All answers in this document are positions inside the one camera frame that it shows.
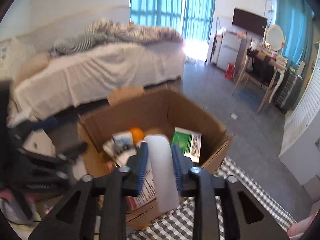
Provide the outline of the red bag on floor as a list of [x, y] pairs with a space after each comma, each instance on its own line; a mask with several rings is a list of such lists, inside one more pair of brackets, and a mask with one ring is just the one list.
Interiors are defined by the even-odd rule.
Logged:
[[235, 64], [229, 63], [227, 66], [227, 71], [225, 73], [225, 78], [227, 80], [234, 80], [234, 71], [235, 71]]

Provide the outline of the blue floral tissue pack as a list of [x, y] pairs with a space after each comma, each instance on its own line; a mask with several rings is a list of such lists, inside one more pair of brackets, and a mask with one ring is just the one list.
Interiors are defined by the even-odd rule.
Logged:
[[103, 144], [103, 150], [119, 167], [126, 166], [129, 157], [137, 154], [130, 131], [113, 134], [112, 138]]

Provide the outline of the white mini fridge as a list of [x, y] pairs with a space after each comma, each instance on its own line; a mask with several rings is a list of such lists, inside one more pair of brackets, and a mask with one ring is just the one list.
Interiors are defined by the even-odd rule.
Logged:
[[216, 63], [217, 68], [227, 72], [228, 65], [233, 64], [236, 67], [236, 70], [239, 70], [244, 57], [246, 44], [246, 38], [228, 31], [223, 32]]

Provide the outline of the grey suitcase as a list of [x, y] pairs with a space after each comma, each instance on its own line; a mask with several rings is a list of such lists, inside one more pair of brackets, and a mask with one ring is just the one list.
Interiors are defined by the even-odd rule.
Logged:
[[274, 105], [284, 114], [291, 110], [298, 98], [302, 85], [303, 78], [293, 68], [287, 69], [284, 79], [276, 91]]

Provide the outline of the wooden chair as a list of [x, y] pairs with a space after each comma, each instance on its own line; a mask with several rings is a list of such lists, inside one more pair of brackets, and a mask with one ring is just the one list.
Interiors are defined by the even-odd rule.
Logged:
[[232, 96], [234, 96], [243, 79], [245, 79], [244, 87], [246, 87], [248, 81], [258, 84], [265, 90], [264, 97], [257, 109], [257, 113], [259, 113], [266, 103], [272, 101], [272, 97], [282, 83], [285, 71], [286, 67], [272, 58], [269, 53], [254, 48], [248, 48], [246, 51], [246, 61], [240, 70]]

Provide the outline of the black monitor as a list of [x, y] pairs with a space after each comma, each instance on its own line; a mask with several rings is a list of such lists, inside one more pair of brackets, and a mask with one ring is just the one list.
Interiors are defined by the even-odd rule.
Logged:
[[251, 12], [234, 8], [232, 25], [263, 36], [267, 27], [267, 19]]

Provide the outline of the brown cardboard box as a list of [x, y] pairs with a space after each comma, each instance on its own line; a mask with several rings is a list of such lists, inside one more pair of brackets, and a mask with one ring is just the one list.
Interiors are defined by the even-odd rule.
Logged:
[[141, 128], [146, 135], [164, 134], [168, 139], [176, 127], [201, 133], [200, 166], [210, 174], [223, 163], [232, 142], [225, 126], [183, 94], [165, 87], [152, 89], [80, 116], [78, 137], [88, 144], [84, 159], [90, 175], [108, 174], [103, 143], [131, 127]]

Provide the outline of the white louvered cabinet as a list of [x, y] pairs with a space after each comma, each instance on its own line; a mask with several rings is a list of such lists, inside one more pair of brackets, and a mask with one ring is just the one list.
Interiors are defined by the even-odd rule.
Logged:
[[285, 121], [279, 160], [300, 185], [319, 174], [319, 60], [293, 113]]

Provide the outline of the orange fruit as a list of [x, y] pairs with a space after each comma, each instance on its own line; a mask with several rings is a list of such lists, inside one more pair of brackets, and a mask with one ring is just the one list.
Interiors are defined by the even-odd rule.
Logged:
[[131, 127], [129, 131], [132, 134], [132, 141], [134, 144], [144, 139], [144, 131], [139, 127]]

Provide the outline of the green booklet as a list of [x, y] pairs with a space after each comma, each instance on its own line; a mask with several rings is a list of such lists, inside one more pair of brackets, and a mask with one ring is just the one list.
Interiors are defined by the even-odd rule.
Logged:
[[199, 163], [201, 141], [201, 133], [175, 127], [171, 144], [178, 144], [184, 156], [189, 157], [193, 163]]

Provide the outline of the round vanity mirror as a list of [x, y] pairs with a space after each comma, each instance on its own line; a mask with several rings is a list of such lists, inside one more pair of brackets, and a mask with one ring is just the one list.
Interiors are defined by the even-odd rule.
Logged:
[[279, 51], [285, 43], [285, 36], [281, 27], [277, 24], [270, 26], [265, 34], [265, 41], [274, 51]]

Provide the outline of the bed with white sheet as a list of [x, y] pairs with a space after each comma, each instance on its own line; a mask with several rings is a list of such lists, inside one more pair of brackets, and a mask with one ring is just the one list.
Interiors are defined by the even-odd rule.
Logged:
[[148, 87], [183, 76], [184, 39], [170, 27], [92, 22], [76, 36], [55, 39], [43, 30], [13, 40], [8, 65], [18, 111], [46, 119], [99, 101], [116, 88]]

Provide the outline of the thin white foam tube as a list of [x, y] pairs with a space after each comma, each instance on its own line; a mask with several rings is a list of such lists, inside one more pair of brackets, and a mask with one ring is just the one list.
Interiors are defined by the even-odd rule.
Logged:
[[170, 144], [161, 134], [147, 135], [144, 141], [148, 145], [158, 210], [166, 213], [180, 203]]

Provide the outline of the white medicine box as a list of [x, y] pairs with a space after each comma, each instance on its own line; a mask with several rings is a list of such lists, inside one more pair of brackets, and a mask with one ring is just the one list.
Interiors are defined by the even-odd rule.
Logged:
[[153, 182], [151, 162], [150, 162], [150, 158], [148, 158], [142, 190], [137, 197], [126, 198], [127, 209], [129, 212], [135, 211], [155, 199], [156, 199], [156, 190]]

